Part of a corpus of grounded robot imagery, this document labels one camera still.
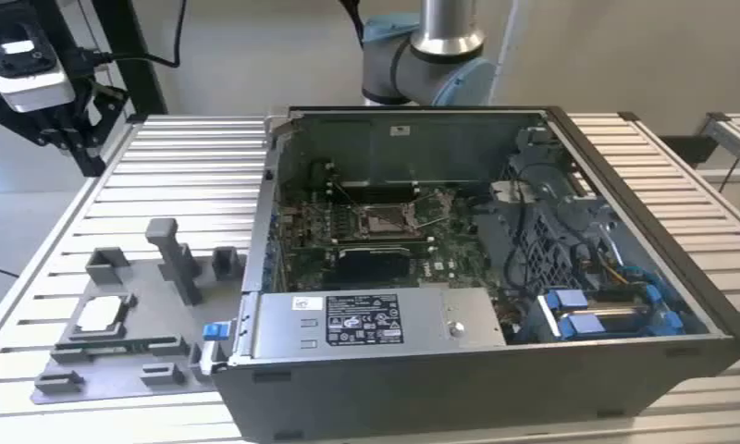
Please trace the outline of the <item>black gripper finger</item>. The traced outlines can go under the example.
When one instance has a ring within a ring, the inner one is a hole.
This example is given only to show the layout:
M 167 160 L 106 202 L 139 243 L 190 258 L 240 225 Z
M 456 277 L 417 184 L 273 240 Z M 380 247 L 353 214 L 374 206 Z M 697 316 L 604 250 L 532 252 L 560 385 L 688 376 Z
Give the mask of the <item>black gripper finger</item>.
M 9 107 L 0 94 L 0 125 L 38 146 L 51 143 L 73 158 L 83 176 L 90 174 L 87 139 L 82 134 L 89 124 L 86 105 L 81 99 L 22 113 Z
M 79 81 L 75 91 L 75 129 L 82 140 L 75 148 L 75 163 L 85 177 L 99 177 L 106 168 L 99 152 L 122 114 L 127 93 L 93 78 Z

